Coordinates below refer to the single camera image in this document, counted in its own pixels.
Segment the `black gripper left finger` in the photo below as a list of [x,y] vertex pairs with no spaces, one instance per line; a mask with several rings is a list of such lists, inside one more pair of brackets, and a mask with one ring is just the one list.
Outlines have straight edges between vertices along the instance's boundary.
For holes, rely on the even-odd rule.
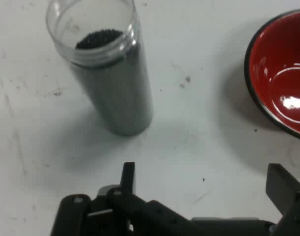
[[85,194],[63,198],[53,236],[188,236],[191,222],[157,201],[134,194],[135,163],[123,165],[118,185],[91,199]]

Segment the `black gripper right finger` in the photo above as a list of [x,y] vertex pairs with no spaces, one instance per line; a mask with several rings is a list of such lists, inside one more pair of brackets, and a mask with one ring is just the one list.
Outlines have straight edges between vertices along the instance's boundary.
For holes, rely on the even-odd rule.
[[266,194],[282,214],[273,236],[300,236],[300,182],[282,165],[268,165]]

